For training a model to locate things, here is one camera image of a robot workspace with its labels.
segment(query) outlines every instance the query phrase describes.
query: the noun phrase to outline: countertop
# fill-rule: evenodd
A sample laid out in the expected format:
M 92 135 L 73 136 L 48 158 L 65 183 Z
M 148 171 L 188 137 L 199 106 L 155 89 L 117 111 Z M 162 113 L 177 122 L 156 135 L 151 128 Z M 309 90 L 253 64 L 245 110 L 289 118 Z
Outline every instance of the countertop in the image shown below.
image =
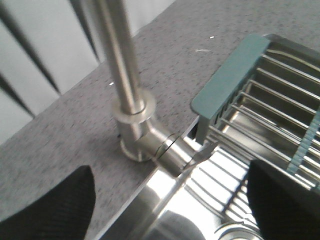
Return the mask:
M 247 34 L 274 33 L 320 51 L 319 9 L 314 0 L 174 2 L 133 39 L 159 119 L 182 133 L 196 117 L 192 98 Z M 94 239 L 150 175 L 152 162 L 121 153 L 112 82 L 107 63 L 101 64 L 0 146 L 0 220 L 90 165 L 97 198 L 86 239 Z

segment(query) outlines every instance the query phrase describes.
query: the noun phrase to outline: kitchen sink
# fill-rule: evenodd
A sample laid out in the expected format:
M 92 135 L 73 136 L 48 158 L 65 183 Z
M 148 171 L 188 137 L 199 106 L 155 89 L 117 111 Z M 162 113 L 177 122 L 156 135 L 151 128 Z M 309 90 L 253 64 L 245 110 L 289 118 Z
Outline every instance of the kitchen sink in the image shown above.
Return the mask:
M 102 240 L 262 240 L 247 199 L 259 159 L 319 191 L 320 54 L 280 36 L 250 35 L 193 100 L 184 134 L 211 157 L 173 178 L 156 169 Z

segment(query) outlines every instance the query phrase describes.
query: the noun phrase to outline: stainless steel faucet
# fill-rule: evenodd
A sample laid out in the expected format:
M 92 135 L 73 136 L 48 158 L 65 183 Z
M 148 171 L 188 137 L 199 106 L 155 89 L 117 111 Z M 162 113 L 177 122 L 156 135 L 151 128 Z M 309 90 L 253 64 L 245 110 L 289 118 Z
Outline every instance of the stainless steel faucet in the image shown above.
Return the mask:
M 122 1 L 86 0 L 83 7 L 91 34 L 98 35 L 114 78 L 118 98 L 112 104 L 112 112 L 124 154 L 137 162 L 153 159 L 174 177 L 208 159 L 216 144 L 196 152 L 158 121 L 156 100 L 141 87 Z

